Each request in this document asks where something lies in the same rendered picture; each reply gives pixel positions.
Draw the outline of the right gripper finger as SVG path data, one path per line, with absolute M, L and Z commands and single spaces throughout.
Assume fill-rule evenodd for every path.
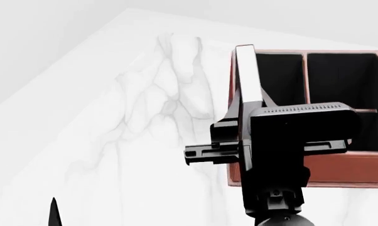
M 267 92 L 261 88 L 262 94 L 262 106 L 263 107 L 277 107 L 278 105 L 273 101 L 272 98 L 267 94 Z
M 233 99 L 229 104 L 226 115 L 210 126 L 210 137 L 212 143 L 225 143 L 238 141 L 241 129 L 241 94 L 237 89 L 233 95 Z

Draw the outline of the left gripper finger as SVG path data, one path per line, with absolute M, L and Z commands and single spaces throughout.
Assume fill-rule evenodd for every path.
M 50 212 L 48 217 L 48 226 L 62 226 L 62 220 L 58 210 L 58 205 L 55 197 L 51 200 Z

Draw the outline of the white book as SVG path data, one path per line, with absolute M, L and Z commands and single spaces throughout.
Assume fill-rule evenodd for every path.
M 262 88 L 254 45 L 237 46 L 235 54 L 242 101 L 262 102 Z

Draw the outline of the reddish brown compartment caddy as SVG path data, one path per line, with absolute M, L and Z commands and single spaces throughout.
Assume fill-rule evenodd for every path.
M 308 185 L 378 188 L 378 50 L 257 50 L 257 60 L 275 103 L 337 101 L 362 116 L 348 152 L 305 158 Z

